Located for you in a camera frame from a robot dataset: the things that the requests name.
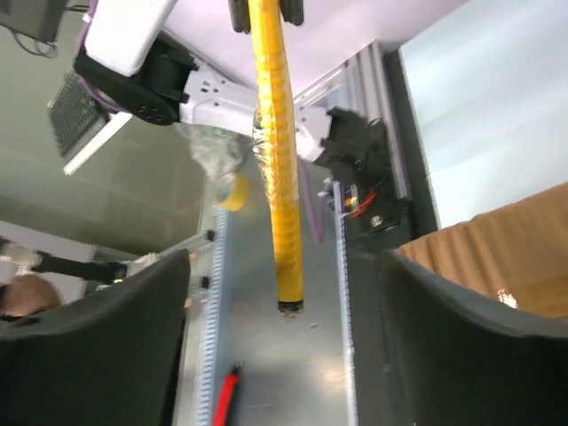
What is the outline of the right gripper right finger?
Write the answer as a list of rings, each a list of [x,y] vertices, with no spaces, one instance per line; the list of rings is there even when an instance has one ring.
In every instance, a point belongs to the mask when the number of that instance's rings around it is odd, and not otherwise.
[[[564,425],[567,324],[400,254],[348,255],[362,425]]]

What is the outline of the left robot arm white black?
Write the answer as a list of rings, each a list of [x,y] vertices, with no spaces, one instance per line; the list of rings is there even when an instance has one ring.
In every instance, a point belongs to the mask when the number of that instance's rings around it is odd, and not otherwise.
[[[264,141],[256,90],[232,82],[164,32],[172,1],[93,1],[74,69],[111,114],[160,126],[227,130]],[[370,187],[387,173],[387,129],[341,107],[296,104],[283,126],[300,159],[345,184]]]

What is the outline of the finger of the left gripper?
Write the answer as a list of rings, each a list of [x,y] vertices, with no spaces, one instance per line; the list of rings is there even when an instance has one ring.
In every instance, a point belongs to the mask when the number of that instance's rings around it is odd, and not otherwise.
[[[233,30],[236,33],[250,33],[250,16],[248,0],[229,0],[229,11]]]
[[[303,0],[279,0],[280,12],[285,22],[294,26],[304,24]]]

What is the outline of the brown cardboard express box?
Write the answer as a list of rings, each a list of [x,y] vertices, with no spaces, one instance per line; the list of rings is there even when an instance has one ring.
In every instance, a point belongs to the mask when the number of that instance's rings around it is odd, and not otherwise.
[[[479,214],[399,254],[512,308],[567,317],[567,185]]]

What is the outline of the yellow utility knife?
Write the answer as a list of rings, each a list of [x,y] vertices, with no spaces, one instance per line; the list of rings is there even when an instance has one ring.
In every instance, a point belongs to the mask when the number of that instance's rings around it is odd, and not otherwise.
[[[297,182],[296,123],[277,1],[249,1],[260,129],[254,136],[270,208],[279,311],[304,309],[302,238]]]

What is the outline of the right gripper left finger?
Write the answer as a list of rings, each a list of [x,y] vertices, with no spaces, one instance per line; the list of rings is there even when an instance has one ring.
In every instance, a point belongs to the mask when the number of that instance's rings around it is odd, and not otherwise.
[[[191,274],[173,252],[1,328],[3,425],[162,425]]]

